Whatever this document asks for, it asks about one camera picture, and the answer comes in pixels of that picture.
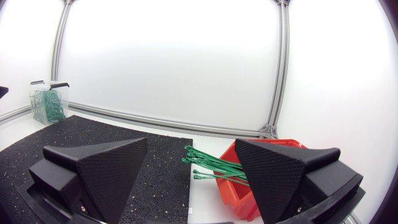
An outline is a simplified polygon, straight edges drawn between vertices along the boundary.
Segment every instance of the aluminum extrusion bar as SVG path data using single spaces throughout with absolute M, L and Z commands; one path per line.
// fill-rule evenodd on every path
M 72 102 L 69 102 L 69 109 L 97 117 L 120 121 L 123 123 L 136 124 L 139 126 L 181 133 L 199 134 L 222 138 L 258 138 L 260 136 L 260 132 L 255 130 L 224 128 L 202 124 L 184 123 L 179 121 L 169 121 L 166 119 L 150 118 L 146 116 L 104 110 L 101 108 L 95 108 L 92 106 L 86 106 Z
M 261 138 L 277 138 L 277 123 L 284 97 L 286 74 L 289 60 L 289 1 L 277 0 L 279 6 L 279 58 L 274 95 L 267 124 L 260 129 Z
M 52 63 L 51 63 L 51 80 L 58 80 L 58 63 L 60 57 L 60 49 L 62 43 L 63 31 L 65 29 L 65 24 L 67 23 L 67 18 L 69 14 L 70 5 L 73 0 L 65 0 L 60 22 L 58 24 L 57 34 L 55 35 L 55 42 L 52 54 Z
M 29 113 L 30 113 L 30 106 L 25 106 L 23 108 L 19 108 L 9 113 L 3 114 L 0 116 L 0 125 Z

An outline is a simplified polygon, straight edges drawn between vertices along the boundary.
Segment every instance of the red plastic bin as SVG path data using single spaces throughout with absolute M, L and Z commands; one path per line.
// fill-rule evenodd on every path
M 293 139 L 250 139 L 250 141 L 267 142 L 271 144 L 280 144 L 283 146 L 293 146 L 306 149 L 305 146 Z M 232 145 L 224 152 L 220 159 L 230 162 L 239 162 L 239 159 L 235 153 L 235 142 L 232 143 Z M 240 219 L 246 219 L 249 222 L 260 216 L 259 208 L 256 204 L 250 187 L 221 178 L 217 178 L 216 181 L 224 205 L 230 203 L 236 216 L 238 216 Z

